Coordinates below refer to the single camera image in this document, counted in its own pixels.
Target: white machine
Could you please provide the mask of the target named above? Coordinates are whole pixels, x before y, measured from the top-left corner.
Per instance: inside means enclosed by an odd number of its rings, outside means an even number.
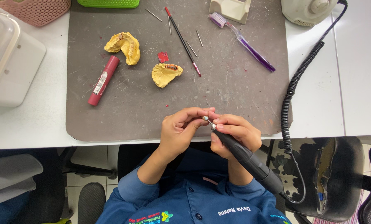
[[[281,0],[284,16],[302,26],[321,23],[337,3],[338,0]]]

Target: green basket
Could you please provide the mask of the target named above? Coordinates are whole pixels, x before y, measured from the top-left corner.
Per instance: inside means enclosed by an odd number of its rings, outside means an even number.
[[[93,8],[136,8],[140,0],[78,0],[78,3]]]

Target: pink basket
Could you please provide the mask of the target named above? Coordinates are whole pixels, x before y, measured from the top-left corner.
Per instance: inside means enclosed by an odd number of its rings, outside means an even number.
[[[60,17],[71,7],[71,0],[0,1],[0,8],[33,26],[43,26]]]

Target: toothbrush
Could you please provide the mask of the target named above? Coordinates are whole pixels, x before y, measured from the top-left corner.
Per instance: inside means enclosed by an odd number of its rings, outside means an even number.
[[[247,40],[242,36],[242,34],[233,26],[231,25],[222,15],[215,12],[212,14],[209,14],[209,18],[220,28],[223,28],[224,25],[227,25],[229,28],[233,30],[235,35],[237,36],[237,39],[242,45],[248,49],[248,51],[260,62],[262,63],[266,68],[268,68],[270,71],[274,72],[276,69],[266,60],[263,58],[262,55],[260,55],[252,46],[249,45]]]

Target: plastic storage box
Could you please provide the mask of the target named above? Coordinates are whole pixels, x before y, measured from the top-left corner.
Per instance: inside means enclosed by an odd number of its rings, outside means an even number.
[[[93,8],[136,8],[140,0],[78,0],[78,3]]]
[[[0,12],[0,106],[18,106],[25,98],[46,47]]]

